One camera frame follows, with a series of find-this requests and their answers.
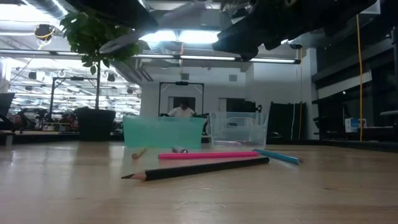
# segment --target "black pot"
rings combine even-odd
[[[79,108],[75,113],[81,141],[109,141],[115,111]]]

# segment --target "small pencil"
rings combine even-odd
[[[193,174],[201,174],[205,172],[213,172],[218,170],[255,166],[260,164],[267,164],[268,162],[269,162],[268,157],[262,157],[257,159],[246,159],[246,160],[219,162],[212,164],[200,164],[194,166],[145,170],[144,172],[138,172],[135,174],[127,175],[125,177],[122,177],[122,179],[158,180],[158,179],[171,178],[171,177],[180,177],[183,175],[193,175]]]
[[[159,153],[159,159],[214,159],[258,156],[258,152],[198,152],[198,153]]]
[[[133,159],[138,159],[146,150],[147,150],[146,147],[142,147],[142,148],[139,149],[139,151],[138,151],[137,153],[133,153],[133,154],[131,155],[131,157],[132,157]]]
[[[262,149],[255,149],[253,151],[258,152],[258,153],[260,153],[263,156],[269,156],[271,158],[279,159],[279,160],[286,161],[286,162],[291,162],[293,164],[297,164],[297,165],[303,164],[303,160],[299,159],[299,158],[296,158],[296,157],[286,156],[286,155],[283,155],[283,154],[274,153],[274,152],[270,152],[270,151],[265,151],[265,150],[262,150]]]

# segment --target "person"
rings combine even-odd
[[[178,108],[172,109],[168,115],[176,118],[190,118],[195,112],[189,108],[188,100],[183,100]]]

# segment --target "pencil tip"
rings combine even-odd
[[[134,174],[130,174],[130,175],[122,177],[122,179],[131,179],[133,176],[134,176]]]

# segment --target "teal plastic box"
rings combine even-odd
[[[181,146],[187,149],[200,149],[204,123],[203,118],[125,116],[124,143],[126,147]]]

